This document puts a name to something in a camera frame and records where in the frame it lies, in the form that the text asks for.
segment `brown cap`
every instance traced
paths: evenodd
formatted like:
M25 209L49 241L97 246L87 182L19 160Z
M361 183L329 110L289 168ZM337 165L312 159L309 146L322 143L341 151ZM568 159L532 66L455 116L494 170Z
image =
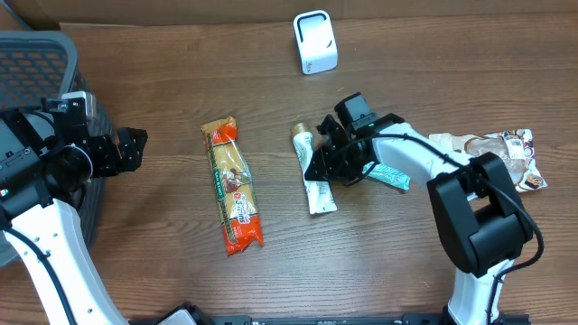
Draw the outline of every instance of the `brown cap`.
M291 128L291 137L295 137L301 132L311 132L311 128L306 123L297 123Z

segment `orange snack package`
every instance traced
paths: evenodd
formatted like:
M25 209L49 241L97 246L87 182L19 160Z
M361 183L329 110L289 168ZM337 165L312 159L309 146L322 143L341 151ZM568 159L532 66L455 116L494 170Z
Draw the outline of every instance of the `orange snack package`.
M257 241L264 244L251 172L237 147L237 121L233 117L200 127L219 202L227 255L244 251Z

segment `wooden tabletop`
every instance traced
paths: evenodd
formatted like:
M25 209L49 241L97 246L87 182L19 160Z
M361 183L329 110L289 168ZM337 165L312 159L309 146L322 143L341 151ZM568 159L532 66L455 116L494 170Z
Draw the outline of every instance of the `wooden tabletop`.
M548 188L525 193L540 262L507 277L506 313L576 323L578 14L334 22L337 69L304 76L290 23L72 31L79 68L118 126L144 128L143 166L110 179L94 263L127 318L190 301L211 315L438 312L454 266L430 201L366 180L332 186L339 211L308 214L291 143L360 91L428 135L530 128ZM265 246L227 257L200 125L238 120ZM520 260L534 254L526 245ZM0 322L43 324L23 265L0 272Z

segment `gray plastic crate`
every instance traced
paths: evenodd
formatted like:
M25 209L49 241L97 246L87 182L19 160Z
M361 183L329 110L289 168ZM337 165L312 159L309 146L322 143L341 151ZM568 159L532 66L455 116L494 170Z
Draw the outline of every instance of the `gray plastic crate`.
M0 110L40 105L40 98L59 98L71 91L90 91L77 67L76 47L60 32L0 32ZM26 118L42 138L54 134L39 117ZM97 118L89 122L90 135L110 134L114 139L114 131L106 111L98 104ZM0 160L9 151L15 152L14 144L14 136L0 120ZM87 195L79 211L87 246L94 241L104 182L104 179L95 179L87 183ZM12 246L0 235L0 266L16 257Z

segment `blue package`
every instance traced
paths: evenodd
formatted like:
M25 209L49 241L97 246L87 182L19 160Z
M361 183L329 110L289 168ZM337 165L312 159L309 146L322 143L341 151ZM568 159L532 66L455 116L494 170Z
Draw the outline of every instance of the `blue package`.
M363 172L366 172L373 163L370 162L363 167ZM395 168L386 166L383 163L379 163L376 168L373 169L368 175L379 181L383 181L385 184L395 186L401 190L409 190L409 176L398 171Z

